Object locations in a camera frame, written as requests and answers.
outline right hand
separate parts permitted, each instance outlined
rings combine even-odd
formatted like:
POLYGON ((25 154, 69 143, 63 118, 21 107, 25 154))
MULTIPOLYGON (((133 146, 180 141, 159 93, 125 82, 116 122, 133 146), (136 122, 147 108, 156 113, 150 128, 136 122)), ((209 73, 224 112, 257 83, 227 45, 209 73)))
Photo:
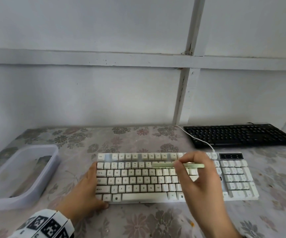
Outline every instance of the right hand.
POLYGON ((206 153, 186 153, 174 162, 189 210, 207 238, 242 237, 234 228, 224 206, 220 177, 206 153), (199 178, 193 182, 183 163, 204 164, 198 169, 199 178))

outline horizontal beam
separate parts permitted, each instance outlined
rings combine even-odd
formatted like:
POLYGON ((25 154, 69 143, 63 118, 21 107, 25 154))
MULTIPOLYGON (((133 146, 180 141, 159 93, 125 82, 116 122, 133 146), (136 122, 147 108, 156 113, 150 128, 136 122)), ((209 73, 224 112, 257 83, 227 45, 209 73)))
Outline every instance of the horizontal beam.
POLYGON ((286 59, 3 48, 0 64, 286 70, 286 59))

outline white keyboard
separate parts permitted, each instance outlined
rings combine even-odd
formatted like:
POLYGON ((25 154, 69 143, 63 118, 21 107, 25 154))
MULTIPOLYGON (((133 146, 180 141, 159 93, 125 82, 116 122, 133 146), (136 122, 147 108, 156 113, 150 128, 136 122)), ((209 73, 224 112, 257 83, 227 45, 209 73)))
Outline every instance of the white keyboard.
MULTIPOLYGON (((96 197, 109 203, 185 202, 174 168, 152 168, 153 162, 173 163, 185 153, 98 154, 96 197)), ((259 197, 241 153, 207 153, 220 176, 224 200, 259 197)), ((196 168, 186 169, 198 178, 196 168)))

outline black keyboard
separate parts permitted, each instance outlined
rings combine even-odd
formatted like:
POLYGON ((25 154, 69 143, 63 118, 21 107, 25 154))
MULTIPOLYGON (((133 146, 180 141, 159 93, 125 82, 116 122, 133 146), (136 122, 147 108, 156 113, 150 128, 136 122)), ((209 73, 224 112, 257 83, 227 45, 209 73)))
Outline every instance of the black keyboard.
MULTIPOLYGON (((184 129, 214 148, 286 145, 286 134, 271 124, 185 126, 184 129)), ((204 142, 190 139, 195 148, 208 147, 204 142)))

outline hand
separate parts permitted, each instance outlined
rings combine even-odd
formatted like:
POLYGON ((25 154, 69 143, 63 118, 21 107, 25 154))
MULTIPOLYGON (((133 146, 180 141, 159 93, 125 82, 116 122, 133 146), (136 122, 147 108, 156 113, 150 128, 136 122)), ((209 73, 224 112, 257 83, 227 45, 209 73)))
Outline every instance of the hand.
POLYGON ((97 162, 94 162, 83 179, 60 202, 56 210, 71 220, 73 225, 99 209, 107 209, 109 204, 96 198, 97 187, 97 162))
POLYGON ((186 203, 207 238, 242 237, 234 228, 224 206, 220 177, 212 160, 204 152, 190 152, 174 162, 186 203), (183 163, 204 164, 193 182, 183 163))

